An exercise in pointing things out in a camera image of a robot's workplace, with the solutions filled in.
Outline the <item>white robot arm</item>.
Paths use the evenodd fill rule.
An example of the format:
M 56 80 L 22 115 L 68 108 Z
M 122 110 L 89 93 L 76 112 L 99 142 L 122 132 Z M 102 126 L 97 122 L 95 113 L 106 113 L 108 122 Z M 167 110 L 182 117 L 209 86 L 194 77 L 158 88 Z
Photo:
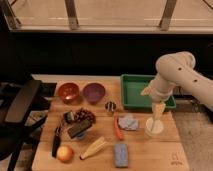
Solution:
M 180 86 L 213 114 L 213 80 L 195 71 L 195 64 L 194 55 L 186 51 L 161 56 L 155 64 L 156 76 L 141 95 L 148 95 L 153 103 L 165 102 Z

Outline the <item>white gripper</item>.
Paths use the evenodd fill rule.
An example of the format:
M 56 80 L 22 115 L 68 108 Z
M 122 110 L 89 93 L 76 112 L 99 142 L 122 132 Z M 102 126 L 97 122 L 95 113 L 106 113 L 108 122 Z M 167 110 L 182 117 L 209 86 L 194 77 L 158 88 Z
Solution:
M 140 95 L 149 95 L 154 102 L 160 102 L 152 104 L 153 119 L 159 120 L 166 107 L 164 102 L 172 95 L 174 85 L 162 79 L 153 79 L 149 86 L 145 87 Z

